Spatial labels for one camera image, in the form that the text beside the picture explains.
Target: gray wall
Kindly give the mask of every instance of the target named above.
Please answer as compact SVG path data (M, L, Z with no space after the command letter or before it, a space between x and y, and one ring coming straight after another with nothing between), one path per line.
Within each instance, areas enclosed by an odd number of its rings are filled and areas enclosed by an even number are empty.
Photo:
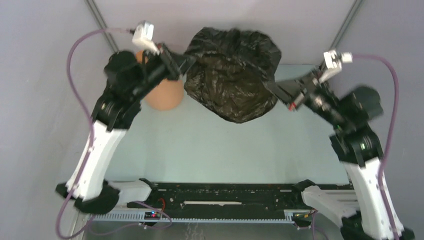
M424 238L423 60L424 5L422 0L365 1L341 42L339 51L378 54L387 58L399 77L399 107L389 163L385 170L392 201L400 220ZM384 116L371 124L386 142L393 107L393 81L386 67L373 61L345 64L331 82L338 93L365 83L381 96Z
M75 169L88 131L67 83L66 57L94 29L82 0L0 1L2 240L56 239L63 200L54 189ZM76 51L72 72L90 107L105 86L110 54L101 36ZM63 220L66 234L72 216Z

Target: white table surface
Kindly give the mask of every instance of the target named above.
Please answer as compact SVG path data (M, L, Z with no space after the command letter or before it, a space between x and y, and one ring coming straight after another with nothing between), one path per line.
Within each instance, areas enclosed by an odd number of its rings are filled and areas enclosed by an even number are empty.
M280 65L276 79L298 76L308 65ZM332 127L306 107L282 103L255 120L225 121L189 96L170 111L142 104L106 173L111 181L146 178L178 183L347 184L334 153Z

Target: orange cylindrical container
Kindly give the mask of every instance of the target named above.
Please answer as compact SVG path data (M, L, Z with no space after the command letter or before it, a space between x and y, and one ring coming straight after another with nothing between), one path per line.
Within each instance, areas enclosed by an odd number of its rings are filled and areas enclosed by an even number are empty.
M143 58L143 51L137 52L135 55L137 61L141 62ZM166 111L171 110L178 106L184 97L184 85L183 80L170 81L164 79L159 83L144 100L153 109Z

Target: crumpled black bag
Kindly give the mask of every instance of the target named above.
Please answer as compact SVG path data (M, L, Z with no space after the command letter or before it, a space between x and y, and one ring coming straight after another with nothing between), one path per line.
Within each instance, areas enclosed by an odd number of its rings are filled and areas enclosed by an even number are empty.
M187 94L221 118L245 123L269 112L278 99L263 82L274 81L281 51L259 31L204 27L185 54L197 61L187 72Z

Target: trash bag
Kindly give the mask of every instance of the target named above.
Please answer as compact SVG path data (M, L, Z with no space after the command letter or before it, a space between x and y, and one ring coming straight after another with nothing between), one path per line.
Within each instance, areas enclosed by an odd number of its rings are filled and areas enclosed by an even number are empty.
M274 81L281 51L259 31L204 27L185 54L197 61L187 72L187 94L224 120L245 123L269 112L278 99L263 82Z

